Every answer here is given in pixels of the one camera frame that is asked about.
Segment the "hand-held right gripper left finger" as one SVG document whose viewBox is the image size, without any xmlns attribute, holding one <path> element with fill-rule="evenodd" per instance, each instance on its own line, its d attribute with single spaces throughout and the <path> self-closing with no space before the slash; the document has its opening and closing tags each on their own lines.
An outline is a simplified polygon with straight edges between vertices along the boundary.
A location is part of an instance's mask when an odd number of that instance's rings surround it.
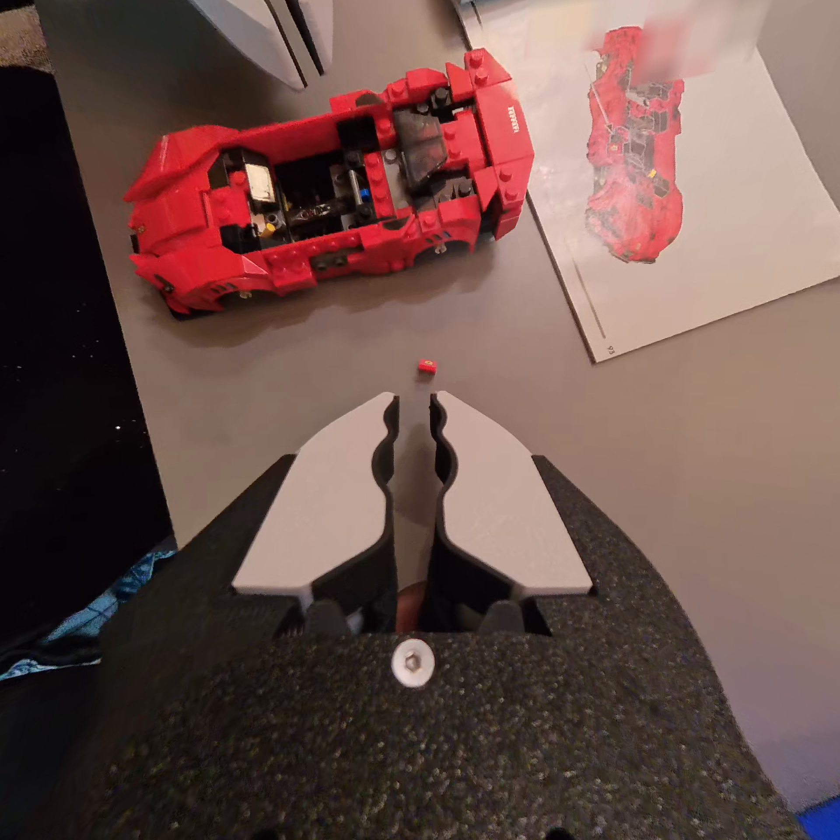
<svg viewBox="0 0 840 840">
<path fill-rule="evenodd" d="M 297 452 L 232 586 L 240 595 L 331 600 L 360 611 L 396 581 L 394 442 L 400 401 L 383 392 Z"/>
</svg>

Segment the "person's right hand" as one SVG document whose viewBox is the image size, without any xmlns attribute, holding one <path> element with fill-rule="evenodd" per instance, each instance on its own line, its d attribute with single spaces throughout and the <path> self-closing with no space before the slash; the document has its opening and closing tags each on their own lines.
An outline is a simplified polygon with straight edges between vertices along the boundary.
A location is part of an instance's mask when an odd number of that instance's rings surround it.
<svg viewBox="0 0 840 840">
<path fill-rule="evenodd" d="M 397 594 L 395 632 L 410 634 L 417 630 L 424 605 L 426 582 L 418 581 L 402 588 Z"/>
</svg>

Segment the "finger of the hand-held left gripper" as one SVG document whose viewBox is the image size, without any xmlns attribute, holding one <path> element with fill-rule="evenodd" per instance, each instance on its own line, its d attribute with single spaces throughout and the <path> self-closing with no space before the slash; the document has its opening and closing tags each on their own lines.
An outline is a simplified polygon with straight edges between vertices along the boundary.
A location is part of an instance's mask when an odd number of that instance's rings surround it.
<svg viewBox="0 0 840 840">
<path fill-rule="evenodd" d="M 319 75 L 333 62 L 333 1 L 295 1 L 294 19 Z"/>
<path fill-rule="evenodd" d="M 251 63 L 291 90 L 307 82 L 270 2 L 191 1 L 191 5 Z"/>
</svg>

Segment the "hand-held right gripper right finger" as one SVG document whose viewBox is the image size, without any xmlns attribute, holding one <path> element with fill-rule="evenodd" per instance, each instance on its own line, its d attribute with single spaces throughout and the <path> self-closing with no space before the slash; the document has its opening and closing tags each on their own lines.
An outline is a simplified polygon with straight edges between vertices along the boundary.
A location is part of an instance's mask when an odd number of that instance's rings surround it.
<svg viewBox="0 0 840 840">
<path fill-rule="evenodd" d="M 531 451 L 454 394 L 429 404 L 437 499 L 428 582 L 453 606 L 588 595 L 594 585 Z"/>
</svg>

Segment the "red lego car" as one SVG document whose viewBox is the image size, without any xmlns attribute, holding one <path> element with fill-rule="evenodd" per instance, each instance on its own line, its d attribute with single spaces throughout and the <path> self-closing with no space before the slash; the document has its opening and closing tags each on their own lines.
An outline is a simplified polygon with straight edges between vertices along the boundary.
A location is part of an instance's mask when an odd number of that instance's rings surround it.
<svg viewBox="0 0 840 840">
<path fill-rule="evenodd" d="M 182 320 L 389 275 L 509 234 L 533 159 L 511 75 L 474 49 L 315 117 L 164 135 L 124 196 L 130 259 Z"/>
</svg>

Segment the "lego instruction booklet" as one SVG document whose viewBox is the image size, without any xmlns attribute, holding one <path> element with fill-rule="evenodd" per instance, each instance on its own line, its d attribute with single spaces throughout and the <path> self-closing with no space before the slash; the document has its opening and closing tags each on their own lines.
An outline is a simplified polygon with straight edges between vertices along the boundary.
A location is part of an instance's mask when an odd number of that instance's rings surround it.
<svg viewBox="0 0 840 840">
<path fill-rule="evenodd" d="M 767 2 L 453 2 L 518 89 L 528 199 L 594 362 L 838 276 L 757 49 Z"/>
</svg>

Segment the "blue patterned cloth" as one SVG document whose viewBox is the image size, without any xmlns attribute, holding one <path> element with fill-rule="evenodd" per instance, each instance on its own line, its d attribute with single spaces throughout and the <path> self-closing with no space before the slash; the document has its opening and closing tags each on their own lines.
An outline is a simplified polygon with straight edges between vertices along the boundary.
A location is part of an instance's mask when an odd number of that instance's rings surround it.
<svg viewBox="0 0 840 840">
<path fill-rule="evenodd" d="M 105 592 L 48 633 L 5 649 L 1 658 L 1 680 L 99 665 L 103 628 L 120 607 L 134 598 L 174 557 L 175 551 L 171 549 L 147 553 Z"/>
</svg>

